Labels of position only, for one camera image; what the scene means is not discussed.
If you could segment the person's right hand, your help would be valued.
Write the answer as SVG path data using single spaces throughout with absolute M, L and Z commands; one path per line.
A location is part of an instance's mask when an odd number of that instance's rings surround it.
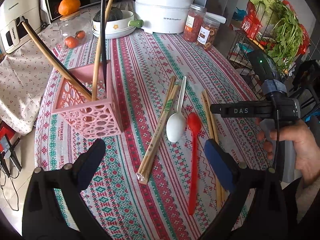
M 302 174 L 304 187 L 319 189 L 319 146 L 307 124 L 299 119 L 294 125 L 282 128 L 280 134 L 272 130 L 270 138 L 293 142 L 296 152 L 295 168 Z

